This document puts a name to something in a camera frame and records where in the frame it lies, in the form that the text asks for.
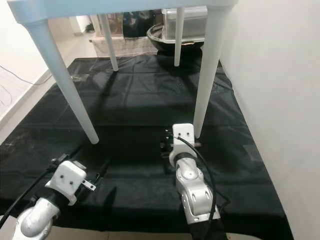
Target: black cable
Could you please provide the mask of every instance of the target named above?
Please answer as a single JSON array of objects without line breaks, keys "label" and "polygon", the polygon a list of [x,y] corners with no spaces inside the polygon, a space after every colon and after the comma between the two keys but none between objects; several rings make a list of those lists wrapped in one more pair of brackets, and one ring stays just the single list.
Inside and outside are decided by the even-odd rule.
[{"label": "black cable", "polygon": [[[203,176],[203,178],[207,183],[209,182],[205,176]],[[218,206],[219,213],[222,213],[225,207],[231,204],[231,199],[226,195],[222,194],[218,189],[216,189],[216,193],[219,194],[224,199],[223,204],[221,206]]]},{"label": "black cable", "polygon": [[184,140],[183,138],[181,138],[179,136],[178,137],[173,136],[173,137],[178,139],[178,140],[180,140],[181,142],[185,143],[189,148],[191,148],[197,154],[198,158],[201,159],[203,165],[205,166],[206,170],[209,173],[213,200],[212,200],[212,206],[211,206],[211,210],[210,210],[210,214],[209,214],[207,228],[206,228],[206,230],[204,231],[204,234],[203,234],[203,239],[205,239],[207,237],[207,235],[208,235],[212,219],[213,219],[214,214],[216,212],[216,202],[217,202],[217,194],[216,194],[216,192],[217,192],[217,189],[216,189],[215,178],[214,178],[214,176],[213,176],[213,174],[212,174],[212,172],[211,172],[211,170],[209,168],[209,165],[208,165],[207,161],[205,160],[205,158],[201,155],[201,153],[194,146],[192,146],[192,144],[190,144],[188,141]]},{"label": "black cable", "polygon": [[46,80],[44,80],[44,81],[41,82],[41,83],[32,83],[32,82],[30,82],[30,81],[27,81],[27,80],[22,79],[22,78],[19,77],[17,74],[15,74],[14,72],[6,69],[5,67],[3,67],[3,66],[1,66],[1,65],[0,65],[0,68],[2,68],[3,70],[7,71],[7,72],[10,73],[10,74],[12,74],[13,76],[15,76],[15,77],[16,77],[17,79],[19,79],[20,81],[25,82],[25,83],[27,83],[27,84],[35,85],[35,86],[44,84],[45,82],[47,82],[47,81],[52,77],[52,74],[51,74]]},{"label": "black cable", "polygon": [[49,167],[44,173],[42,173],[34,182],[12,203],[12,205],[5,211],[2,218],[0,219],[0,229],[6,222],[7,218],[10,216],[11,211],[14,207],[37,185],[37,183],[43,179],[47,174],[52,173],[56,168]]},{"label": "black cable", "polygon": [[68,156],[69,159],[72,159],[84,146],[85,144],[81,144],[79,146],[77,146]]},{"label": "black cable", "polygon": [[106,174],[109,165],[110,165],[110,160],[109,160],[109,158],[107,158],[105,160],[104,164],[102,165],[102,167],[100,168],[99,172],[97,172],[95,175],[95,180],[93,181],[94,185],[96,185],[98,183],[98,181],[100,180],[100,178]]}]

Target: black bowl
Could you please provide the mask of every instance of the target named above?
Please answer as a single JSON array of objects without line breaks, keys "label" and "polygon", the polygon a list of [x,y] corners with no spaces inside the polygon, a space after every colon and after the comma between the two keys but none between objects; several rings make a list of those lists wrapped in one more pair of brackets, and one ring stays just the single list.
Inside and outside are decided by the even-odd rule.
[{"label": "black bowl", "polygon": [[[150,39],[154,47],[156,47],[160,52],[165,53],[168,56],[173,56],[175,54],[175,40],[164,40],[162,38],[163,25],[157,24],[149,28],[146,35]],[[199,51],[200,47],[204,45],[203,41],[183,41],[181,44],[181,54],[187,54],[194,51]]]}]

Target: table leg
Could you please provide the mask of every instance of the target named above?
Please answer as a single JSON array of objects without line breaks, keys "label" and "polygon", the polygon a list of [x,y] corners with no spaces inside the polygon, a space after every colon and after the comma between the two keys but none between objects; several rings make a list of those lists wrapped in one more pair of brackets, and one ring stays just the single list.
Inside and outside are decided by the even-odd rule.
[{"label": "table leg", "polygon": [[184,30],[185,8],[178,7],[176,9],[175,22],[175,45],[174,45],[174,66],[179,67],[181,55],[182,34]]},{"label": "table leg", "polygon": [[115,49],[112,44],[112,35],[111,35],[111,31],[110,31],[109,21],[108,21],[106,14],[99,14],[98,16],[99,16],[99,19],[100,19],[100,22],[101,22],[101,25],[102,25],[102,28],[104,31],[104,38],[105,38],[106,44],[108,45],[112,68],[113,68],[113,71],[116,72],[119,70],[119,68],[118,68],[118,64],[117,64]]},{"label": "table leg", "polygon": [[51,35],[48,21],[43,20],[26,24],[25,28],[29,31],[36,47],[41,53],[56,83],[60,87],[66,101],[69,103],[90,142],[92,144],[98,143],[99,138],[97,133]]},{"label": "table leg", "polygon": [[223,43],[225,23],[232,8],[207,7],[208,18],[194,110],[194,135],[200,137]]}]

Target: power cord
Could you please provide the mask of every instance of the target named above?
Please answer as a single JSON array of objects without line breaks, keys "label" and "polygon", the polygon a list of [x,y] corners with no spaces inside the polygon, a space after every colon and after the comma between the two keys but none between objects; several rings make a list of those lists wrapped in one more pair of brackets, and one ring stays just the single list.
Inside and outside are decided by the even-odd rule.
[{"label": "power cord", "polygon": [[[17,79],[19,79],[20,81],[25,82],[25,83],[27,83],[27,84],[34,85],[34,86],[42,85],[42,84],[46,83],[46,82],[52,77],[52,74],[51,74],[46,80],[44,80],[44,81],[41,82],[41,83],[32,83],[32,82],[30,82],[30,81],[27,81],[27,80],[22,79],[21,77],[19,77],[18,75],[16,75],[14,72],[6,69],[5,67],[3,67],[3,66],[1,66],[1,65],[0,65],[0,68],[2,68],[3,70],[7,71],[7,72],[10,73],[10,74],[12,74],[13,76],[15,76],[15,77],[16,77]],[[10,93],[2,84],[0,84],[0,86],[10,95],[10,103],[9,103],[9,104],[5,104],[2,100],[0,100],[0,102],[2,103],[3,106],[9,107],[9,106],[12,104],[12,95],[11,95],[11,93]]]},{"label": "power cord", "polygon": [[206,239],[208,232],[209,232],[209,229],[210,229],[210,226],[211,226],[212,219],[213,219],[214,214],[216,212],[217,189],[216,189],[215,178],[214,178],[213,173],[211,172],[209,165],[208,165],[207,161],[205,160],[205,158],[201,155],[201,153],[194,146],[192,146],[192,144],[190,144],[188,141],[184,140],[182,137],[179,137],[179,136],[178,137],[173,136],[173,137],[175,139],[178,139],[181,142],[185,143],[189,148],[191,148],[196,153],[198,158],[201,159],[203,165],[205,166],[207,172],[209,173],[213,200],[212,200],[212,206],[211,206],[211,210],[210,210],[210,214],[209,214],[208,224],[207,224],[206,230],[203,234],[203,239]]},{"label": "power cord", "polygon": [[231,203],[231,200],[230,200],[230,198],[228,198],[227,196],[223,195],[218,190],[216,190],[216,193],[219,194],[222,198],[224,198],[224,203],[219,208],[219,212],[222,213],[224,211],[225,207],[228,206]]},{"label": "power cord", "polygon": [[32,82],[30,82],[30,81],[27,81],[27,80],[22,79],[21,77],[19,77],[18,75],[16,75],[14,72],[6,69],[5,67],[3,67],[3,66],[1,66],[1,65],[0,65],[0,68],[2,68],[3,70],[7,71],[7,72],[10,73],[10,74],[12,74],[13,76],[15,76],[15,77],[16,77],[17,79],[19,79],[20,81],[25,82],[25,83],[27,83],[27,84],[35,85],[35,86],[44,84],[46,81],[49,80],[49,78],[52,77],[52,74],[51,74],[46,80],[44,80],[44,81],[41,82],[41,83],[32,83]]}]

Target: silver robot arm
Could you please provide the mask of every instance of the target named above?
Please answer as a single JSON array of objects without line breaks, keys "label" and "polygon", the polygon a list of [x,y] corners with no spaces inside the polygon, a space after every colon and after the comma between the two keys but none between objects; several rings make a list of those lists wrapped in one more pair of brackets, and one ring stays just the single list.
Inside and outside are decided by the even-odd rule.
[{"label": "silver robot arm", "polygon": [[[187,223],[194,224],[209,220],[213,204],[213,193],[204,182],[202,171],[197,168],[196,153],[182,141],[181,137],[195,145],[194,126],[190,123],[174,124],[173,150],[169,155],[170,164],[176,169],[176,188],[181,194]],[[220,214],[215,206],[212,219],[219,219]]]},{"label": "silver robot arm", "polygon": [[60,207],[74,205],[80,185],[94,191],[96,186],[86,181],[85,169],[79,162],[63,161],[50,181],[45,185],[52,189],[52,195],[39,198],[34,207],[22,212],[17,218],[12,240],[43,240],[52,227],[53,219],[60,213]]}]

